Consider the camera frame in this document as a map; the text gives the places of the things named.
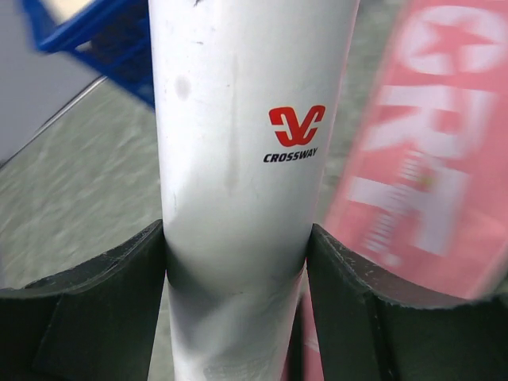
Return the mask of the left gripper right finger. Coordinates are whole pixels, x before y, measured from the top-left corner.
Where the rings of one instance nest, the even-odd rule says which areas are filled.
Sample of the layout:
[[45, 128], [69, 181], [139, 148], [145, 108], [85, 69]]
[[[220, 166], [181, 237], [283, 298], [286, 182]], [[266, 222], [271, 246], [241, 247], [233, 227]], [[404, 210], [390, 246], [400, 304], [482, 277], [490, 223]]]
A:
[[315, 225], [307, 271], [327, 380], [504, 380], [507, 297], [420, 287]]

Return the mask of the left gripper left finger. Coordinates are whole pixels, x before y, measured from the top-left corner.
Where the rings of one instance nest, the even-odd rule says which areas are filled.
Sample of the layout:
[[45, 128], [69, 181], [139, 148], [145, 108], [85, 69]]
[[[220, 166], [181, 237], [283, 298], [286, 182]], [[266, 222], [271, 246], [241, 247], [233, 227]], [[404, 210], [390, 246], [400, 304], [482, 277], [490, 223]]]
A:
[[1, 291], [3, 380], [146, 380], [166, 262], [162, 222], [21, 289]]

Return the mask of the pink racket cover bag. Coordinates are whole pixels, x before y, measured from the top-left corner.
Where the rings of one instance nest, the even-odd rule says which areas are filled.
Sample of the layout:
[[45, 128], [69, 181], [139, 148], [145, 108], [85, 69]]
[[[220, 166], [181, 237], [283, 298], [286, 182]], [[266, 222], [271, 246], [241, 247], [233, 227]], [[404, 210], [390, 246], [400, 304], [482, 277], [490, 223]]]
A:
[[[319, 226], [420, 287], [507, 297], [507, 4], [411, 1], [387, 50]], [[310, 283], [287, 379], [327, 380]]]

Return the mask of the white shuttlecock tube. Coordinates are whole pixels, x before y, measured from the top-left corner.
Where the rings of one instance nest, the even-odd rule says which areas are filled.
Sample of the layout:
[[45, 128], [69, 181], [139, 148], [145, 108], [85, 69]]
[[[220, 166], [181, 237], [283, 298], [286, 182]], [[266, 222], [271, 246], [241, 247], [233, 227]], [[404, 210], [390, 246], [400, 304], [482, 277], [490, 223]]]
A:
[[152, 1], [177, 380], [278, 380], [355, 1]]

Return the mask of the blue plastic basket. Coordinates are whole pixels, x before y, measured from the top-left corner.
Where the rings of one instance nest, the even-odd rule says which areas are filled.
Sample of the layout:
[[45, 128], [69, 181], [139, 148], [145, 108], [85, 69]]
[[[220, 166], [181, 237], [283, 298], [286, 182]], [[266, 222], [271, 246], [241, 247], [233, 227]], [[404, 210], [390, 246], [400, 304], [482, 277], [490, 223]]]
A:
[[155, 106], [146, 1], [93, 1], [58, 21], [42, 1], [20, 1], [37, 50], [64, 52]]

